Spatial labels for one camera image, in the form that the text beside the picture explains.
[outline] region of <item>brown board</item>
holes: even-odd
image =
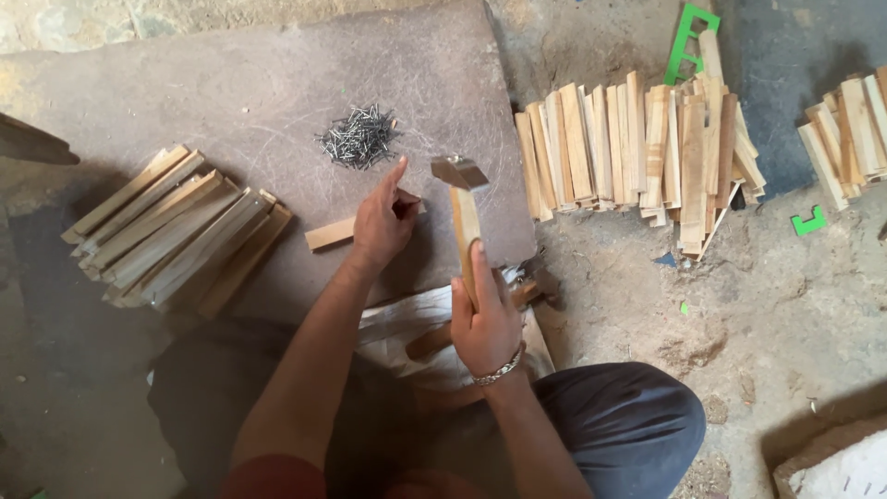
[[[489,178],[476,200],[493,264],[536,252],[496,39],[478,0],[300,28],[6,55],[0,81],[0,112],[69,142],[82,158],[72,168],[92,187],[134,178],[162,148],[185,143],[241,188],[277,196],[294,220],[239,293],[238,315],[300,321],[348,254],[349,245],[312,254],[303,234],[353,216],[394,165],[345,170],[322,154],[315,135],[352,106],[394,109],[403,135],[392,149],[411,159],[401,185],[428,209],[371,302],[442,286],[459,274],[447,186],[431,176],[435,155],[470,157]],[[89,190],[55,200],[82,210],[69,210],[69,225],[102,201],[83,206]]]

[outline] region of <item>red shirt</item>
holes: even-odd
[[[326,499],[324,473],[294,455],[262,455],[234,468],[222,484],[221,499]],[[385,499],[485,499],[466,480],[437,470],[408,471]]]

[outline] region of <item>silver bracelet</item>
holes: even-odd
[[[475,380],[475,384],[479,386],[486,386],[488,384],[493,384],[497,379],[502,376],[508,374],[512,369],[516,368],[518,364],[521,363],[521,356],[523,355],[523,350],[526,348],[527,344],[521,341],[521,344],[517,346],[517,353],[514,354],[514,357],[508,361],[508,363],[501,368],[499,368],[496,372],[491,375],[474,377],[471,376],[472,379]]]

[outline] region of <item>sleeve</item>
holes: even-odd
[[[326,480],[317,466],[294,455],[262,455],[231,470],[219,497],[326,499]]]

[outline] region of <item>person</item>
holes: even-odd
[[[702,445],[698,398],[639,362],[531,383],[483,241],[476,312],[451,282],[452,342],[482,400],[419,415],[403,384],[352,358],[369,289],[415,224],[419,198],[397,186],[406,168],[360,204],[350,253],[294,335],[212,322],[157,360],[148,400],[189,484],[223,499],[668,497]]]

